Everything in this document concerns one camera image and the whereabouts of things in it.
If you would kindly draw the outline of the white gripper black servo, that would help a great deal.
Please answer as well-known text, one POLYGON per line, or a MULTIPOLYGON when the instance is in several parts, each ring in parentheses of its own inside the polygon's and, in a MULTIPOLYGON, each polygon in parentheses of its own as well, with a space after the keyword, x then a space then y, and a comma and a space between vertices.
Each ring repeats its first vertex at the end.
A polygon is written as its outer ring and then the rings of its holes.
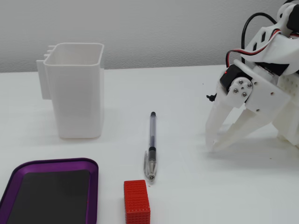
POLYGON ((206 122, 206 146, 214 149, 217 132, 234 108, 242 105, 254 114, 275 117, 290 97, 273 83, 274 75, 256 65, 250 68, 235 60, 220 77, 209 117, 206 122))

